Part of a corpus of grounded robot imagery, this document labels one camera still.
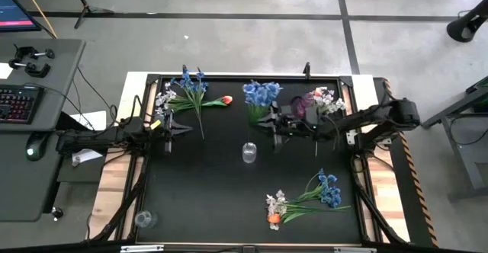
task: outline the flower bouquet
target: flower bouquet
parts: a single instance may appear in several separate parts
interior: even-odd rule
[[[319,179],[319,184],[312,191],[308,191],[310,183],[317,176]],[[339,212],[350,208],[350,206],[339,207],[339,204],[341,203],[341,190],[336,186],[329,186],[331,183],[335,183],[336,181],[337,178],[334,175],[326,176],[323,169],[320,169],[320,171],[308,182],[307,186],[305,187],[305,192],[296,200],[288,200],[281,190],[276,193],[276,199],[273,196],[266,195],[269,228],[279,230],[280,223],[285,224],[290,222],[292,219],[296,219],[299,216],[310,213]],[[320,200],[321,203],[326,203],[329,209],[306,207],[299,204],[311,200]]]
[[[331,114],[336,111],[344,110],[345,103],[341,98],[334,101],[334,91],[327,90],[327,87],[315,88],[314,91],[305,94],[298,105],[297,105],[297,115],[299,118],[305,116],[305,110],[307,107],[315,106],[319,114]]]
[[[271,102],[276,99],[281,89],[283,88],[280,88],[280,85],[276,82],[260,84],[252,81],[242,87],[246,95],[249,122],[251,124],[256,124],[259,119],[266,116]]]
[[[161,92],[156,96],[156,113],[164,114],[168,109],[178,112],[180,110],[194,109],[197,115],[202,139],[205,139],[204,128],[201,124],[201,108],[209,106],[227,106],[232,102],[231,96],[224,96],[213,101],[204,101],[205,92],[208,89],[208,83],[203,82],[205,74],[197,68],[197,81],[193,82],[190,78],[190,72],[183,65],[183,72],[179,82],[172,78],[170,82],[165,83],[165,94]],[[171,89],[172,85],[180,87],[185,96],[179,96]]]

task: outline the tripod stand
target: tripod stand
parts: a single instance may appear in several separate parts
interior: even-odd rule
[[[96,8],[96,7],[91,7],[86,0],[80,0],[83,4],[83,10],[82,13],[80,14],[78,20],[76,21],[75,24],[75,29],[78,29],[78,27],[82,24],[83,18],[90,13],[93,13],[95,11],[101,11],[103,13],[108,13],[108,14],[113,14],[114,12],[108,9],[103,9],[103,8]]]

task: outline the concrete floor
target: concrete floor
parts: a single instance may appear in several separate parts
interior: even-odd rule
[[[34,10],[29,0],[20,0]],[[45,11],[79,11],[77,0],[37,0]],[[456,16],[481,0],[345,0],[355,15]],[[338,0],[88,0],[119,12],[340,14]],[[178,71],[185,63],[212,72],[299,72],[311,62],[315,73],[350,74],[342,21],[217,19],[87,19],[74,30],[74,18],[51,18],[62,38],[87,41],[81,68],[107,99],[118,104],[129,71]],[[421,118],[461,97],[488,73],[488,28],[471,43],[458,43],[443,22],[352,21],[352,38],[361,74],[388,78],[397,97],[417,103]],[[44,33],[0,37],[47,37]],[[82,110],[105,109],[82,82]],[[69,94],[75,99],[75,92]],[[65,111],[74,109],[65,106]],[[441,126],[406,134],[422,189],[443,248],[488,251],[488,199],[450,203],[447,194],[468,182],[460,174]],[[1,224],[0,246],[76,242],[85,234],[85,217],[96,188],[67,187],[59,203],[69,209],[58,223]],[[40,229],[52,234],[41,234]]]

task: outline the black table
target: black table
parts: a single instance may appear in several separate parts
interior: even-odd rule
[[[8,79],[0,79],[0,84],[23,85],[35,82],[68,94],[85,48],[84,41],[2,38],[0,62],[8,62],[14,57],[14,44],[19,47],[33,46],[38,51],[50,48],[56,54],[56,58],[39,58],[39,64],[47,62],[51,65],[51,70],[45,78],[33,78],[23,69],[14,69]],[[61,111],[64,101],[65,98],[61,94],[45,90],[32,124],[0,124],[0,222],[33,222],[40,218],[42,212],[50,212],[59,187],[57,178],[62,160],[62,156],[55,150],[58,137],[51,135],[46,154],[37,162],[26,159],[25,146],[32,131],[54,130],[56,126],[64,129],[75,123]],[[101,165],[102,160],[97,165],[90,164],[89,167],[95,166],[100,169]],[[71,173],[69,169],[61,171]]]
[[[284,90],[278,103],[286,104],[319,86],[335,90],[337,78],[310,81],[273,78]],[[358,211],[352,191],[348,161],[350,153],[345,138],[336,151],[332,142],[320,144],[315,158],[315,143],[296,138],[282,151],[273,154],[272,138],[250,128],[242,84],[249,78],[208,78],[206,100],[232,95],[230,107],[203,109],[205,140],[201,138],[194,111],[178,112],[175,120],[194,131],[178,139],[173,153],[163,156],[163,145],[157,143],[149,157],[142,210],[158,216],[158,223],[141,229],[138,242],[167,243],[239,243],[239,244],[358,244],[361,241]],[[242,160],[242,145],[254,142],[258,158],[252,164]],[[316,213],[302,216],[269,229],[266,194],[282,189],[287,197],[303,193],[309,179],[319,169],[334,174],[342,190],[341,206],[350,205],[344,213]]]

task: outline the keyboard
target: keyboard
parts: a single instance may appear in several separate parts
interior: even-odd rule
[[[43,92],[37,86],[0,85],[0,124],[30,124]]]

